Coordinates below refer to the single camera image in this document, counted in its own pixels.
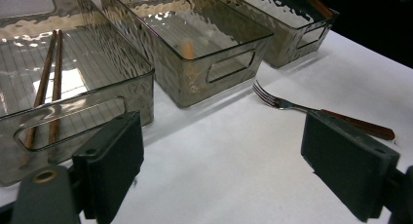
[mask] metal fork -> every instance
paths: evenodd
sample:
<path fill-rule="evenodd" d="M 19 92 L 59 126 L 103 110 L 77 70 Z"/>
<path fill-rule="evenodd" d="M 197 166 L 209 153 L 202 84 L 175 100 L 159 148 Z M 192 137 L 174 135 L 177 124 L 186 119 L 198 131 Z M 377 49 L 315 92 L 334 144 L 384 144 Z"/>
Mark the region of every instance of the metal fork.
<path fill-rule="evenodd" d="M 258 81 L 255 81 L 255 84 L 252 85 L 252 88 L 254 89 L 255 93 L 258 94 L 258 96 L 264 100 L 264 102 L 266 104 L 268 104 L 271 107 L 275 107 L 277 109 L 296 109 L 296 110 L 300 110 L 303 112 L 307 112 L 307 111 L 320 111 L 320 112 L 324 112 L 324 113 L 328 113 L 336 118 L 342 119 L 344 121 L 346 121 L 347 123 L 353 125 L 354 127 L 370 134 L 376 137 L 380 137 L 383 139 L 387 139 L 387 140 L 392 140 L 395 138 L 394 132 L 391 129 L 379 126 L 379 125 L 375 125 L 375 124 L 371 124 L 371 123 L 367 123 L 364 122 L 362 120 L 358 120 L 358 119 L 354 119 L 351 118 L 349 116 L 345 116 L 342 114 L 338 114 L 329 110 L 325 110 L 325 109 L 321 109 L 321 110 L 317 110 L 317 109 L 313 109 L 313 108 L 309 108 L 303 105 L 299 105 L 299 104 L 295 104 L 292 103 L 286 99 L 282 99 L 279 98 L 277 96 L 274 96 L 268 92 L 266 92 L 258 83 Z"/>

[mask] clear plastic bin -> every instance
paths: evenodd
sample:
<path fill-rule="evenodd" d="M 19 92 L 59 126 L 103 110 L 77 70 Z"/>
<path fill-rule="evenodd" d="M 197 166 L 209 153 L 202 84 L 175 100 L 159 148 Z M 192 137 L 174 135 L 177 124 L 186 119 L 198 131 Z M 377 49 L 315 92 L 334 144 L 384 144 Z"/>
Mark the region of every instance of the clear plastic bin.
<path fill-rule="evenodd" d="M 278 68 L 319 49 L 339 16 L 320 0 L 221 0 L 274 31 L 264 60 Z"/>
<path fill-rule="evenodd" d="M 219 0 L 101 2 L 181 108 L 254 77 L 273 36 Z"/>
<path fill-rule="evenodd" d="M 30 12 L 30 4 L 40 12 Z M 0 5 L 0 186 L 68 160 L 120 114 L 139 111 L 142 126 L 153 121 L 154 68 L 91 0 L 0 0 Z M 50 80 L 45 103 L 33 107 L 55 29 L 63 32 L 61 99 L 51 101 Z M 55 120 L 59 133 L 50 141 Z M 32 128 L 36 134 L 28 145 Z"/>

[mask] fork handle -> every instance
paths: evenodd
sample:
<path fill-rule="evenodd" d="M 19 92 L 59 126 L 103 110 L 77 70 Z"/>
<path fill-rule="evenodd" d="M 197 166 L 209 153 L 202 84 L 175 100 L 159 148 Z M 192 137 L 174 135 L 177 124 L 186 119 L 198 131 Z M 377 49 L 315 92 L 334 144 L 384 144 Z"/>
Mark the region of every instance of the fork handle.
<path fill-rule="evenodd" d="M 393 140 L 395 138 L 395 134 L 393 130 L 364 122 L 362 120 L 354 119 L 342 114 L 334 113 L 329 110 L 321 109 L 320 112 L 328 113 L 336 118 L 339 118 L 341 120 L 346 121 L 350 125 L 353 125 L 354 127 L 379 138 L 387 139 L 387 140 Z"/>

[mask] white tabletop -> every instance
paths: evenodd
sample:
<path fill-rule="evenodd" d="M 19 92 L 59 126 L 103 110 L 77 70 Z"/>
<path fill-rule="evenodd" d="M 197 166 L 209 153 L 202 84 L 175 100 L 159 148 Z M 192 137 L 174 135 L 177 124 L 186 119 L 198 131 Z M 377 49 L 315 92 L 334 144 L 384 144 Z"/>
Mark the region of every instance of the white tabletop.
<path fill-rule="evenodd" d="M 256 79 L 293 102 L 393 129 L 395 142 L 378 140 L 400 153 L 399 170 L 413 165 L 413 69 L 330 31 L 316 53 L 279 69 L 263 62 Z M 265 105 L 254 80 L 187 109 L 155 84 L 145 161 L 113 223 L 360 223 L 301 156 L 306 115 Z M 0 204 L 17 189 L 0 188 Z M 368 223 L 389 217 L 383 208 Z"/>

